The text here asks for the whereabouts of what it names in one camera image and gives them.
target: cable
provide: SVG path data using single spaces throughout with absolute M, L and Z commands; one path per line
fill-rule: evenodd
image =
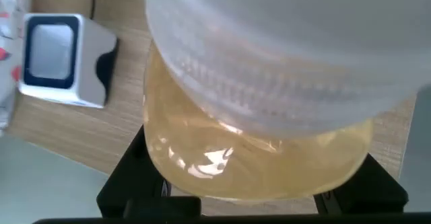
M 92 8 L 91 8 L 91 12 L 90 12 L 90 19 L 91 20 L 94 19 L 95 11 L 96 11 L 96 0 L 92 0 Z

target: small speaker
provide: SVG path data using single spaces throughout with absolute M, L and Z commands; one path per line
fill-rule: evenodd
M 30 13 L 24 23 L 20 91 L 51 102 L 103 108 L 118 38 L 79 14 Z

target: wooden table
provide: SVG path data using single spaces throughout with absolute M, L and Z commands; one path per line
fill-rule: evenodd
M 90 0 L 34 0 L 37 12 L 89 15 Z M 143 0 L 97 0 L 95 20 L 121 39 L 111 97 L 105 109 L 54 104 L 19 96 L 8 132 L 97 170 L 111 173 L 141 126 L 143 72 L 152 37 L 145 21 Z M 397 178 L 415 98 L 374 120 L 371 153 Z M 203 199 L 207 215 L 313 213 L 311 198 L 278 200 L 238 206 Z

